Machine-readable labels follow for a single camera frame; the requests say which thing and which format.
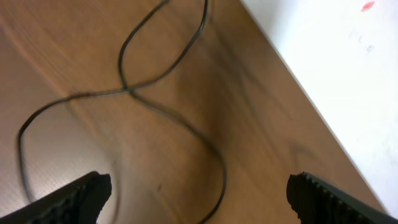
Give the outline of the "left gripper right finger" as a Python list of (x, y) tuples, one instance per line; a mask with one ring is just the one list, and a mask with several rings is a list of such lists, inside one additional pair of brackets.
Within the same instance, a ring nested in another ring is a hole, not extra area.
[(302, 224), (397, 224), (397, 219), (308, 172), (289, 177), (286, 196)]

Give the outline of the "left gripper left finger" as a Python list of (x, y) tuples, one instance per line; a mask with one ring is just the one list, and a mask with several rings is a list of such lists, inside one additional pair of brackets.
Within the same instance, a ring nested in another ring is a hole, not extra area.
[(111, 191), (111, 176), (93, 171), (2, 217), (1, 224), (96, 224)]

